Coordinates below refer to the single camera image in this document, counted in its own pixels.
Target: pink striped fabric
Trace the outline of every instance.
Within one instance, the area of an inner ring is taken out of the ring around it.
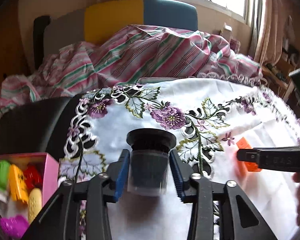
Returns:
[[[188,77],[200,73],[261,75],[261,67],[236,55],[218,35],[129,25],[102,46],[79,42],[45,58],[33,75],[10,76],[0,91],[0,118],[15,106],[68,96],[143,77]]]

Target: pink box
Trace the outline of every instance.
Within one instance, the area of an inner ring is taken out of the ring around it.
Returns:
[[[39,173],[43,175],[42,206],[57,190],[59,163],[48,153],[5,154],[0,155],[0,160],[7,160],[21,170],[25,170],[28,163],[33,163],[38,167]]]

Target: window frame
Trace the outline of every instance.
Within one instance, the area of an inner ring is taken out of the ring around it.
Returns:
[[[242,22],[242,23],[245,23],[247,24],[247,12],[249,10],[249,0],[245,0],[244,2],[244,13],[243,13],[243,16],[221,6],[221,5],[218,5],[212,1],[208,1],[208,0],[177,0],[177,1],[181,1],[181,2],[185,2],[185,3],[189,3],[189,4],[196,4],[196,5],[200,5],[200,6],[204,6],[204,7],[207,7],[207,8],[210,8],[210,9],[213,9],[215,11],[218,11],[218,12],[221,12],[223,14],[226,14],[228,15],[229,17],[239,21],[239,22]]]

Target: black leather surface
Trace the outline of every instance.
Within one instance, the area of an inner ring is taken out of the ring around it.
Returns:
[[[48,152],[56,160],[62,158],[67,130],[78,101],[78,96],[51,98],[18,106],[4,114],[0,119],[0,154]]]

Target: red toy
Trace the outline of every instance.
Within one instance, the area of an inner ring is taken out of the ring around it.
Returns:
[[[29,191],[35,187],[42,189],[42,177],[34,165],[29,164],[26,170],[23,171],[23,175]]]

